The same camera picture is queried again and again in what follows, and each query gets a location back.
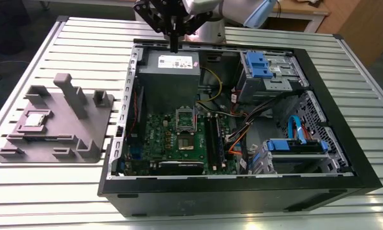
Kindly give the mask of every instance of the ram slot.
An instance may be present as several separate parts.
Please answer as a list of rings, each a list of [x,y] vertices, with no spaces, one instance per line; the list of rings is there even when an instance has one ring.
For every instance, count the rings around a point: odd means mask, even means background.
[[[206,117],[205,119],[205,130],[206,130],[209,169],[217,171],[221,167],[221,164],[218,164],[219,159],[218,159],[217,125],[215,120],[211,117]]]
[[[215,118],[217,126],[217,154],[218,154],[218,166],[225,166],[225,154],[223,154],[223,137],[222,137],[222,127],[219,123],[219,118]]]

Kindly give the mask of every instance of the yellow cable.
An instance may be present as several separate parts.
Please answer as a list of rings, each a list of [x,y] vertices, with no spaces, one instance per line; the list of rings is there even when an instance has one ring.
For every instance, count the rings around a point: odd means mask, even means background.
[[[218,89],[218,93],[215,94],[215,96],[206,99],[206,100],[198,100],[198,102],[209,102],[209,101],[213,101],[219,96],[219,94],[222,93],[223,83],[222,83],[222,80],[219,79],[218,75],[211,70],[209,70],[206,67],[201,67],[201,68],[207,70],[214,75],[214,77],[217,78],[218,84],[219,84],[219,89]]]

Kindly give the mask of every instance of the black plastic trim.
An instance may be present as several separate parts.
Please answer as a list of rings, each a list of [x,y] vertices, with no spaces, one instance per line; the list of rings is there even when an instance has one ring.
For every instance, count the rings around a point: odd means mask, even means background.
[[[57,17],[57,22],[66,22],[69,20],[69,16],[65,16],[65,15],[60,15],[58,17]]]
[[[343,40],[343,37],[340,34],[332,34],[334,38],[338,39],[338,40]]]

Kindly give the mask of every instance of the power supply label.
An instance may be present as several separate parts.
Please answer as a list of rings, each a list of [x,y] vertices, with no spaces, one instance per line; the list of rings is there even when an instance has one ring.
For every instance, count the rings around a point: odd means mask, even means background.
[[[161,55],[158,68],[171,68],[171,69],[191,69],[193,68],[193,58],[187,56],[169,56]]]

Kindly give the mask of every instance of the slotted aluminum surface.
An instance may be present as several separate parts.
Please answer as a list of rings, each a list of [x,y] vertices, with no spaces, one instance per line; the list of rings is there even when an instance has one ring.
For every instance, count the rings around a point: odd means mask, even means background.
[[[142,22],[69,18],[54,24],[0,112],[0,148],[2,135],[13,130],[28,103],[22,99],[28,86],[45,85],[56,92],[52,78],[57,72],[70,73],[72,84],[84,92],[105,89],[121,98],[134,38],[161,39],[161,34]],[[227,28],[226,39],[233,44],[307,50],[383,183],[383,92],[346,44],[327,34],[242,28]],[[114,110],[120,104],[113,102]],[[117,115],[112,113],[112,124]],[[106,136],[112,134],[110,126]],[[124,218],[96,195],[102,163],[0,163],[0,229],[383,229],[383,188],[311,212]]]

